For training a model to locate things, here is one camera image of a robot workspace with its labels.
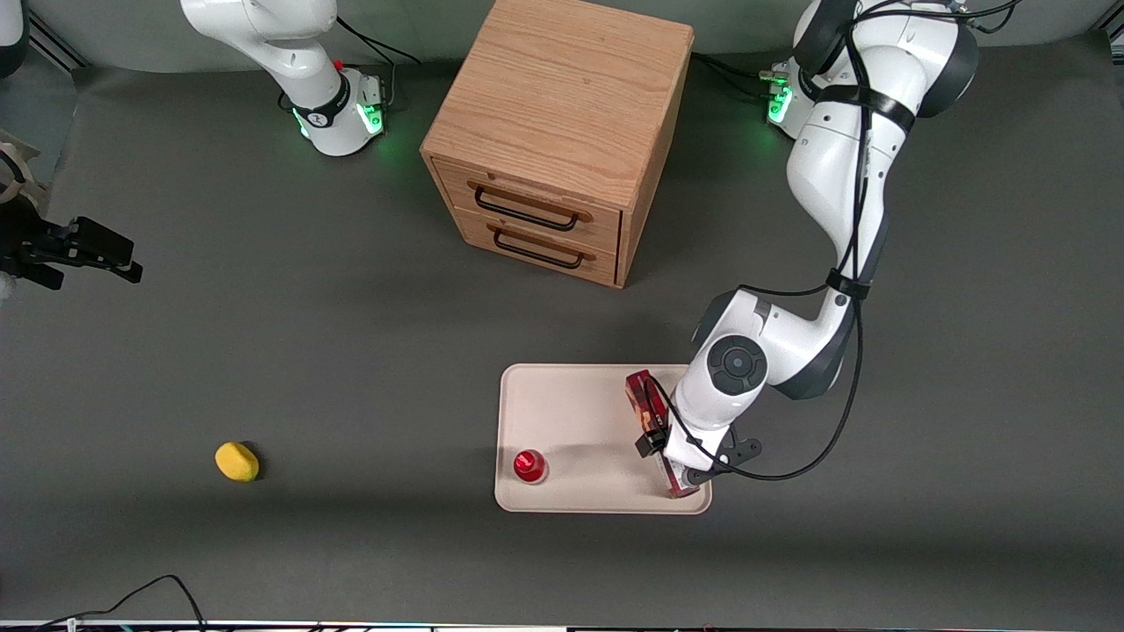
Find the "drawer handle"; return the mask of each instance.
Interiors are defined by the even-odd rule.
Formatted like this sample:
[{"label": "drawer handle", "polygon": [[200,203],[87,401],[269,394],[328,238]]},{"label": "drawer handle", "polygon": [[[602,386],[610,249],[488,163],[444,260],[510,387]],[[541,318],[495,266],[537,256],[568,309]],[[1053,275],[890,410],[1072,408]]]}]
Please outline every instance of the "drawer handle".
[{"label": "drawer handle", "polygon": [[504,234],[504,231],[501,231],[500,228],[492,228],[492,231],[496,231],[496,234],[492,236],[492,243],[495,243],[496,247],[498,247],[499,250],[506,250],[507,252],[514,252],[515,254],[529,256],[531,259],[534,259],[536,261],[542,261],[543,263],[558,265],[559,268],[563,268],[565,270],[577,270],[578,267],[581,265],[582,259],[584,259],[584,255],[579,252],[577,261],[562,261],[561,259],[554,259],[553,256],[538,254],[537,252],[532,252],[527,249],[513,246],[511,244],[505,244],[504,242],[499,241],[499,237],[500,235]]},{"label": "drawer handle", "polygon": [[486,210],[491,210],[493,213],[506,215],[508,217],[514,217],[516,219],[522,219],[524,222],[531,222],[532,224],[535,224],[537,226],[550,228],[552,231],[560,231],[563,233],[566,231],[573,231],[573,227],[578,225],[577,213],[570,216],[570,222],[566,222],[565,224],[559,224],[558,222],[551,222],[550,219],[541,219],[538,217],[535,217],[534,215],[527,215],[526,213],[519,213],[518,210],[502,207],[499,206],[498,204],[484,201],[480,198],[480,196],[482,195],[484,195],[484,188],[477,187],[477,195],[475,195],[477,206]]}]

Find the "yellow sponge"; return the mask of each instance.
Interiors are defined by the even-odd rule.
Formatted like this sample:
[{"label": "yellow sponge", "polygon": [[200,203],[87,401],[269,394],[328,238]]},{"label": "yellow sponge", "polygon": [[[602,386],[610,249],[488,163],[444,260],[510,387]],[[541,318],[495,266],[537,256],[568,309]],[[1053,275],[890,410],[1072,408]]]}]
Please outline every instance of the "yellow sponge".
[{"label": "yellow sponge", "polygon": [[215,464],[230,480],[250,482],[257,478],[257,457],[235,441],[218,446],[215,451]]}]

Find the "beige tray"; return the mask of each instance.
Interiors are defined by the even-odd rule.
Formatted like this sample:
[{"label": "beige tray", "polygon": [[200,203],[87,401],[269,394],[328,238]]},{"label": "beige tray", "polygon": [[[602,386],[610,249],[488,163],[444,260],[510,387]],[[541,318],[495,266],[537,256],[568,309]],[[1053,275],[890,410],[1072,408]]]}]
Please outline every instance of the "beige tray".
[{"label": "beige tray", "polygon": [[[640,422],[625,377],[647,369],[671,390],[686,364],[513,364],[499,389],[496,502],[509,512],[696,515],[710,484],[670,498],[655,458],[633,445]],[[527,485],[511,470],[520,450],[543,453],[546,480]]]}]

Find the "red plastic cup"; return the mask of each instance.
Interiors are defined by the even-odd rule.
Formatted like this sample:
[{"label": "red plastic cup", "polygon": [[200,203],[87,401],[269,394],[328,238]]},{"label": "red plastic cup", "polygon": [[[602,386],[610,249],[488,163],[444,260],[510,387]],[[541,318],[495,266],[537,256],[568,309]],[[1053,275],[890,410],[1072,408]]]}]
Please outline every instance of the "red plastic cup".
[{"label": "red plastic cup", "polygon": [[515,455],[515,476],[523,482],[538,485],[546,480],[549,471],[546,459],[538,450],[524,450]]}]

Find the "wooden cabinet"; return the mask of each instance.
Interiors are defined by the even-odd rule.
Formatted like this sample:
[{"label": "wooden cabinet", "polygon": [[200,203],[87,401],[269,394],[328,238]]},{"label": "wooden cabinet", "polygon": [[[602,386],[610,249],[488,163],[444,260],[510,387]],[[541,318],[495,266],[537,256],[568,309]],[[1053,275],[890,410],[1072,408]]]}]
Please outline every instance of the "wooden cabinet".
[{"label": "wooden cabinet", "polygon": [[624,287],[694,37],[578,0],[496,0],[422,143],[464,241]]}]

